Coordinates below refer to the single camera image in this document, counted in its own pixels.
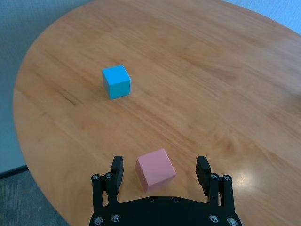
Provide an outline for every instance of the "pink cube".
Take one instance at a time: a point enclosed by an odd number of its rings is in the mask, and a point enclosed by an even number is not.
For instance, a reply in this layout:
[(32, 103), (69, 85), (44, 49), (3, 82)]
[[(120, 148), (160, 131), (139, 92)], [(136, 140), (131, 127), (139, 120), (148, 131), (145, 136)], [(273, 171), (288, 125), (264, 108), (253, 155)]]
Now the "pink cube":
[(145, 192), (168, 184), (176, 176), (163, 148), (138, 157), (136, 171)]

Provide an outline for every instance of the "cube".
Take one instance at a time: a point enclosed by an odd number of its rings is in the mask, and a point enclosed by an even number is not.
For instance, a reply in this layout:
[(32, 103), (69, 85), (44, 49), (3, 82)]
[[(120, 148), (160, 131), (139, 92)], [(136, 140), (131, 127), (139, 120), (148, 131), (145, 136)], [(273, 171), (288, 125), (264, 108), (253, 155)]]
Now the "cube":
[(110, 99), (129, 95), (131, 78), (123, 65), (103, 69), (103, 85)]
[(154, 191), (167, 185), (176, 176), (163, 148), (138, 157), (136, 172), (145, 192)]

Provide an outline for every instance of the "blue cube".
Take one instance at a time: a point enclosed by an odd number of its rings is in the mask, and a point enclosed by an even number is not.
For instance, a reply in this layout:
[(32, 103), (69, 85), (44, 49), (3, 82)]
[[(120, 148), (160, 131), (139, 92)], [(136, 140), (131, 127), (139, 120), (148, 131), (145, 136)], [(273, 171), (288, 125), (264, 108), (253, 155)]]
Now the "blue cube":
[(103, 85), (110, 99), (129, 95), (131, 78), (123, 65), (103, 69)]

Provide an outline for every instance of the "round table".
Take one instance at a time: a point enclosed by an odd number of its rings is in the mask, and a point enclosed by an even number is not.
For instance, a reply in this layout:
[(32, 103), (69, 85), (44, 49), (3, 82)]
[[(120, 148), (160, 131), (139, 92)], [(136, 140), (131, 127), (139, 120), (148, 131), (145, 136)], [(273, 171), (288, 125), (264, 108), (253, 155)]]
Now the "round table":
[[(102, 69), (132, 93), (109, 100)], [(206, 201), (197, 156), (233, 177), (244, 225), (301, 222), (301, 38), (219, 0), (99, 0), (51, 25), (18, 74), (14, 117), (37, 184), (73, 226), (93, 213), (94, 173), (124, 157), (119, 201)], [(142, 191), (136, 158), (165, 148), (177, 177)]]

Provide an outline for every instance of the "bolt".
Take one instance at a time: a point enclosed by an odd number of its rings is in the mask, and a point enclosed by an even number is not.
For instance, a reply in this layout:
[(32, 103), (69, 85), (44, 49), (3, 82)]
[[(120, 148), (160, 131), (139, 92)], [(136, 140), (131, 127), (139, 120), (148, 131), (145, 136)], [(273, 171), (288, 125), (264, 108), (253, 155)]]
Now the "bolt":
[(214, 179), (217, 179), (218, 175), (216, 175), (216, 174), (213, 173), (213, 174), (211, 174), (211, 177), (214, 178)]
[(97, 179), (99, 178), (99, 175), (94, 174), (94, 175), (92, 176), (92, 178), (93, 178), (94, 180), (97, 180)]
[(96, 217), (93, 222), (95, 225), (101, 225), (103, 223), (102, 217)]
[(231, 177), (228, 175), (225, 175), (224, 178), (225, 178), (225, 180), (231, 180)]
[(149, 198), (149, 202), (150, 202), (150, 203), (154, 203), (154, 202), (155, 202), (155, 199), (154, 199), (154, 198)]
[(113, 222), (118, 222), (118, 221), (120, 221), (120, 219), (121, 219), (121, 216), (119, 214), (113, 214), (111, 216), (111, 221), (113, 221)]
[(179, 199), (175, 197), (175, 198), (173, 198), (173, 201), (174, 201), (174, 203), (178, 203)]
[(111, 177), (112, 177), (112, 174), (111, 174), (111, 173), (107, 173), (107, 174), (105, 175), (105, 177), (106, 177), (106, 178), (111, 178)]
[(237, 221), (234, 218), (227, 218), (227, 222), (229, 223), (229, 225), (231, 226), (236, 226), (238, 225)]
[(216, 216), (216, 215), (214, 215), (214, 214), (210, 215), (209, 218), (210, 218), (210, 220), (211, 220), (212, 222), (214, 222), (214, 223), (217, 223), (217, 222), (220, 221), (219, 218), (218, 218), (218, 216)]

